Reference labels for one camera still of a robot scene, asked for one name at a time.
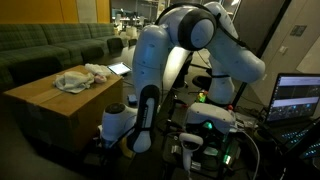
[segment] computer screen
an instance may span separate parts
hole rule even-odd
[[[320,74],[279,73],[266,121],[313,116],[320,98]]]

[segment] sofa cushion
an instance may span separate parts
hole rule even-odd
[[[25,48],[26,44],[14,24],[0,25],[0,51]]]
[[[1,24],[0,51],[47,45],[39,24]]]
[[[14,57],[10,54],[5,54],[0,52],[0,86],[3,89],[3,86],[8,84],[13,84],[13,79],[8,70],[8,66],[14,62],[18,62]]]
[[[0,84],[13,82],[7,68],[9,65],[15,62],[27,61],[29,59],[48,56],[57,57],[63,66],[69,66],[70,64],[72,64],[70,61],[70,54],[67,49],[50,45],[0,52]]]
[[[87,24],[42,24],[49,44],[90,39]]]
[[[70,52],[70,60],[73,65],[83,64],[81,51],[93,47],[101,47],[106,52],[106,42],[96,39],[83,39],[79,41],[70,41],[54,44],[54,46],[68,49]]]
[[[17,24],[26,47],[48,45],[47,37],[40,24]]]
[[[112,23],[88,23],[92,38],[114,36],[114,26]]]

